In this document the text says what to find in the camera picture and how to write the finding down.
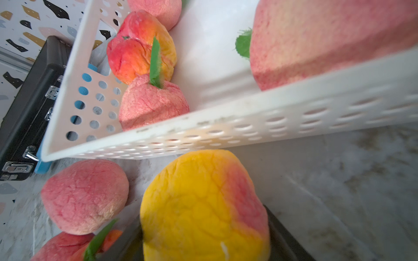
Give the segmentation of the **red wrinkled peach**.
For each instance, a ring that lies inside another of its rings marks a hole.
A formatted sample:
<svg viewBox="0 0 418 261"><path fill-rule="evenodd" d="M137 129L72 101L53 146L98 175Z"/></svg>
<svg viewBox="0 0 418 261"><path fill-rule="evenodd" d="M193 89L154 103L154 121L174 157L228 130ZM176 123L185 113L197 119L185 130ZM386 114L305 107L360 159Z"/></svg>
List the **red wrinkled peach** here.
<svg viewBox="0 0 418 261"><path fill-rule="evenodd" d="M129 85L150 72L154 39L160 44L164 79L172 79L177 63L174 41L157 18L139 10L128 14L116 37L107 45L108 63L118 80Z"/></svg>

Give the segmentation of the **small pink peach with leaf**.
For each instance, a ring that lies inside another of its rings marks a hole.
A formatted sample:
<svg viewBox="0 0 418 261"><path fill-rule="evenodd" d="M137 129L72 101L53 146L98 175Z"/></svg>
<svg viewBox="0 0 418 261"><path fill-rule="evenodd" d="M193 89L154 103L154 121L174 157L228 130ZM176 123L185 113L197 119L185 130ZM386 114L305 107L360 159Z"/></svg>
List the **small pink peach with leaf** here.
<svg viewBox="0 0 418 261"><path fill-rule="evenodd" d="M138 76L125 91L119 110L123 131L152 125L190 112L181 89L164 80L161 45L154 38L150 73Z"/></svg>

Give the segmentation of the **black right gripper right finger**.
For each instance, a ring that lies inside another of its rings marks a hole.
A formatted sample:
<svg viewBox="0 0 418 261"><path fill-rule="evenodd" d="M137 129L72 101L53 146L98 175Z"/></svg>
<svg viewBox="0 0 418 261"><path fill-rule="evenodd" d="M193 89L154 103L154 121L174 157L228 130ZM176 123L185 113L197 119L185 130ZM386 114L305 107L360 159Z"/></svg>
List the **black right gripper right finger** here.
<svg viewBox="0 0 418 261"><path fill-rule="evenodd" d="M302 247L285 226L264 205L269 222L271 254L269 261L315 261L312 255Z"/></svg>

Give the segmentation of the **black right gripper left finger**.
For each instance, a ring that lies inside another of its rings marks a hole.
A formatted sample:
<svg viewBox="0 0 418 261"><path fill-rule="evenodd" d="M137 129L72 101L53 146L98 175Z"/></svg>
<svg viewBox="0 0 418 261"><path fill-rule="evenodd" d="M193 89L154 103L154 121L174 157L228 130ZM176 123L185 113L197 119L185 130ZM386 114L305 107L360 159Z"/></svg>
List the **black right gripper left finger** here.
<svg viewBox="0 0 418 261"><path fill-rule="evenodd" d="M139 216L124 230L110 249L98 258L98 261L143 260L143 231Z"/></svg>

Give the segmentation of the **yellow peach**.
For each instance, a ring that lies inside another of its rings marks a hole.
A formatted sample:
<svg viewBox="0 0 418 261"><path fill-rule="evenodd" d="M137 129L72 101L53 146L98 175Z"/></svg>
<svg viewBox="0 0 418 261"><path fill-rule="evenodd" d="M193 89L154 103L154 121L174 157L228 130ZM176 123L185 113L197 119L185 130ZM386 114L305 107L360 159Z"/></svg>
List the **yellow peach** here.
<svg viewBox="0 0 418 261"><path fill-rule="evenodd" d="M147 187L140 207L147 261L266 261L267 211L227 150L186 153Z"/></svg>

